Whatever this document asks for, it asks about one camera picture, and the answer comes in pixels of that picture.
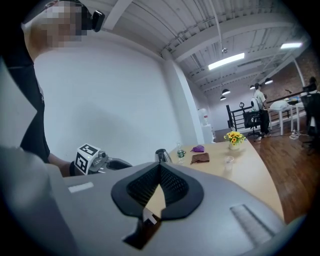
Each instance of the flower vase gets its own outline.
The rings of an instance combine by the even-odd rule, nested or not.
[[[238,150],[240,149],[240,143],[232,144],[231,142],[229,143],[229,149],[231,150]]]

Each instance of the wooden table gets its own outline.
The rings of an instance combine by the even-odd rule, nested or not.
[[[224,177],[238,184],[271,207],[284,219],[284,213],[275,184],[264,162],[249,141],[244,141],[239,150],[230,150],[229,142],[227,141],[205,144],[204,150],[209,153],[210,162],[194,163],[191,165],[192,155],[197,154],[190,152],[193,147],[194,146],[182,147],[182,149],[186,151],[183,166]],[[170,153],[170,156],[172,162],[177,164],[178,156],[175,149]],[[224,161],[226,156],[234,157],[232,172],[225,171]],[[146,208],[158,217],[161,217],[161,210],[165,207],[164,193],[161,187],[158,186],[154,195],[146,205]]]

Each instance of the gray panel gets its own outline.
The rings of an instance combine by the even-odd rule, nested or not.
[[[78,255],[243,254],[255,246],[230,210],[231,207],[239,205],[246,205],[259,221],[272,231],[272,234],[277,234],[285,226],[273,210],[235,183],[180,165],[162,163],[197,179],[203,187],[204,198],[188,217],[163,221],[145,247],[138,250],[123,242],[124,237],[136,229],[138,220],[120,212],[112,200],[111,189],[119,180],[154,162],[107,173],[62,178],[57,167],[51,164],[45,165],[37,156],[30,153],[17,149],[1,149],[0,153],[1,166],[7,167],[7,170],[12,166],[9,172],[11,175],[1,172],[1,187],[5,185],[7,191],[16,188],[13,190],[15,194],[12,195],[16,195],[21,200],[19,202],[25,202],[24,211],[38,206],[37,209],[41,214],[48,212],[48,205],[53,207],[49,217],[45,215],[46,218],[42,219],[46,223],[34,221],[32,228],[22,212],[16,207],[11,207],[15,214],[20,214],[20,221],[28,232],[33,238],[41,234],[41,242],[47,247],[55,246],[51,239],[53,234],[56,237],[55,242],[59,239],[74,241],[71,245],[76,245]],[[92,183],[93,186],[73,193],[68,190],[68,187],[86,183]],[[19,193],[21,190],[28,191],[30,196],[25,197],[24,193]],[[8,197],[7,200],[11,201],[12,198],[16,197]]]

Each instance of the person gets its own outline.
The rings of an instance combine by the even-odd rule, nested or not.
[[[259,105],[259,115],[260,115],[260,120],[261,120],[261,125],[260,125],[260,132],[261,132],[261,137],[269,137],[269,109],[266,103],[266,97],[261,91],[261,84],[256,83],[254,85],[255,87],[255,92],[253,97],[256,98],[258,105]]]
[[[314,85],[314,87],[316,88],[316,92],[320,93],[320,85],[317,83],[317,79],[314,76],[311,76],[309,79],[308,86],[312,86],[312,85]]]
[[[37,110],[20,147],[39,156],[43,162],[59,167],[63,177],[81,172],[74,162],[55,156],[48,147],[45,129],[44,93],[38,84],[34,61],[66,42],[78,41],[90,29],[90,12],[78,0],[54,0],[46,4],[26,25],[14,28],[14,39],[4,52],[3,59],[16,85]]]

